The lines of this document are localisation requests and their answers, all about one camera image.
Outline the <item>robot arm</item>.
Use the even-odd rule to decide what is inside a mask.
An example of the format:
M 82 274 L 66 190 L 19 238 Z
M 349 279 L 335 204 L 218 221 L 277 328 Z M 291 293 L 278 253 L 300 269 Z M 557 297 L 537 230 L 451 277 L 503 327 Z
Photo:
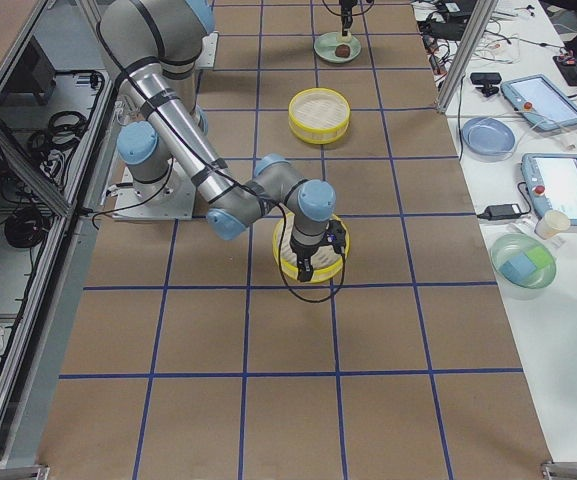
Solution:
M 114 1 L 96 25 L 119 93 L 132 100 L 209 204 L 206 218 L 215 233 L 234 239 L 285 206 L 293 214 L 289 246 L 297 279 L 311 282 L 312 259 L 320 250 L 346 258 L 347 233 L 333 217 L 335 191 L 277 154 L 264 157 L 247 183 L 231 177 L 194 112 L 195 62 L 213 30 L 213 12 L 204 1 Z
M 357 0 L 340 0 L 339 1 L 339 17 L 341 22 L 341 31 L 346 34 L 353 24 L 353 9 L 357 6 Z

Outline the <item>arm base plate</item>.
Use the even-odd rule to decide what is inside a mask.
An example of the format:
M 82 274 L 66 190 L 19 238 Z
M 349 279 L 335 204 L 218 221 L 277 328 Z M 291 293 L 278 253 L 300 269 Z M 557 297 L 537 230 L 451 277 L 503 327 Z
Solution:
M 173 168 L 170 176 L 149 185 L 135 182 L 125 166 L 122 182 L 129 186 L 118 190 L 111 216 L 120 221 L 190 220 L 196 188 L 174 158 L 168 163 Z

